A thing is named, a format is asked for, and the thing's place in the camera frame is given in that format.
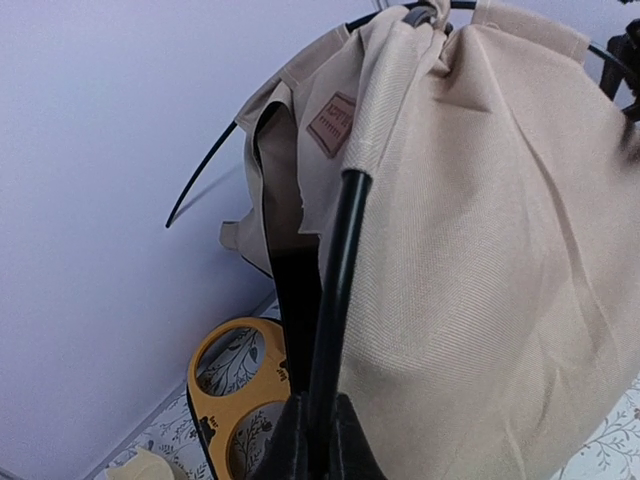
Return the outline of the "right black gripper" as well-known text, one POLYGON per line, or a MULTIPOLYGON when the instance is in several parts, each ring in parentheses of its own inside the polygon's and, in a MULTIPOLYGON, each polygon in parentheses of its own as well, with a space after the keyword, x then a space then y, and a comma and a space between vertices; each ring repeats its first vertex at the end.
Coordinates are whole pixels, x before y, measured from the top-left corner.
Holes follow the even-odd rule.
POLYGON ((614 100, 622 82, 634 95, 634 102, 623 113, 634 123, 639 121, 639 19, 631 21, 621 35, 611 37, 606 45, 600 89, 614 100))

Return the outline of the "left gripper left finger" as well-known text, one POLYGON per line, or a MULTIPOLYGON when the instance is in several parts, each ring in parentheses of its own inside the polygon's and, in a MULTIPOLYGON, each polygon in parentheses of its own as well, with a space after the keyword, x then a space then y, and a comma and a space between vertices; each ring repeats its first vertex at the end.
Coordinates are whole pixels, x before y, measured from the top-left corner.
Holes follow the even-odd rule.
POLYGON ((308 400, 293 394, 285 403, 271 442, 257 468, 258 480, 307 480, 308 400))

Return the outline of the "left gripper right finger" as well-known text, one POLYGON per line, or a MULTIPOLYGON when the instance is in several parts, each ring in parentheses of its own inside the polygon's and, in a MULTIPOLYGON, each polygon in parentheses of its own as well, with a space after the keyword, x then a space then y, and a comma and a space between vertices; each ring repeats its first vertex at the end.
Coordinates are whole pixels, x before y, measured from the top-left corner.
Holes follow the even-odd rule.
POLYGON ((340 393, 329 447, 330 480, 386 480, 349 397, 340 393))

